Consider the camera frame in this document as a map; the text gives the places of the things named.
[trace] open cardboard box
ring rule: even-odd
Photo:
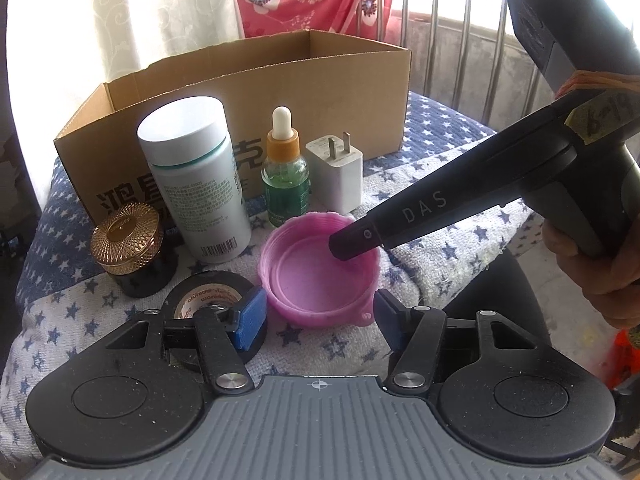
[[[347,131],[365,158],[397,151],[410,61],[398,46],[315,30],[222,43],[101,84],[54,142],[94,222],[133,200],[166,214],[138,125],[176,99],[213,96],[225,106],[244,195],[252,198],[262,193],[260,165],[277,106],[290,108],[301,148]]]

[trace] collapsible silicone bowl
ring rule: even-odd
[[[329,236],[352,222],[338,213],[307,213],[285,222],[262,247],[262,286],[269,304],[291,323],[308,328],[373,323],[380,251],[348,262],[329,251]]]

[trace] white plastic bottle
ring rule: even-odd
[[[251,239],[222,103],[188,97],[149,114],[138,127],[162,198],[193,256],[219,264]]]

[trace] white rubber dropper bulb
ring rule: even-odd
[[[293,137],[291,111],[287,107],[278,106],[273,111],[273,132],[271,137],[275,140],[287,140]]]

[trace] white power adapter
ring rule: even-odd
[[[346,215],[362,203],[362,152],[342,138],[328,135],[306,145],[311,193],[329,211]]]

